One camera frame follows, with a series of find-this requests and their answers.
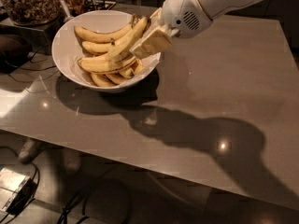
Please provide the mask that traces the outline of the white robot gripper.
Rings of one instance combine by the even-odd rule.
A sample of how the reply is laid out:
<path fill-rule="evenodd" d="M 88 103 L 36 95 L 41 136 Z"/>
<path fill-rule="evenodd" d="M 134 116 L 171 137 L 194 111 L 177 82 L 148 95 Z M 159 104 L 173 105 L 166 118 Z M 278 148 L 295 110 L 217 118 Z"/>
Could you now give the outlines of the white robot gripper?
<path fill-rule="evenodd" d="M 163 8 L 157 8 L 151 15 L 152 20 L 163 19 L 176 36 L 191 38 L 205 31 L 211 23 L 200 0 L 165 0 Z M 157 26 L 148 30 L 130 48 L 138 59 L 144 59 L 159 52 L 166 51 L 171 45 L 171 30 L 166 26 Z"/>

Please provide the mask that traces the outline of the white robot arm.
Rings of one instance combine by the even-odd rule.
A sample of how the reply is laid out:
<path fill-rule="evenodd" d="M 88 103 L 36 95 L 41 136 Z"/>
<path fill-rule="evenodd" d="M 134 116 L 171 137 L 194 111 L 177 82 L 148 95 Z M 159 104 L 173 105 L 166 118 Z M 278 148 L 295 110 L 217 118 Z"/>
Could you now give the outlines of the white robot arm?
<path fill-rule="evenodd" d="M 148 31 L 131 47 L 139 59 L 167 50 L 174 37 L 191 38 L 205 31 L 214 20 L 263 0 L 164 0 L 151 18 Z"/>

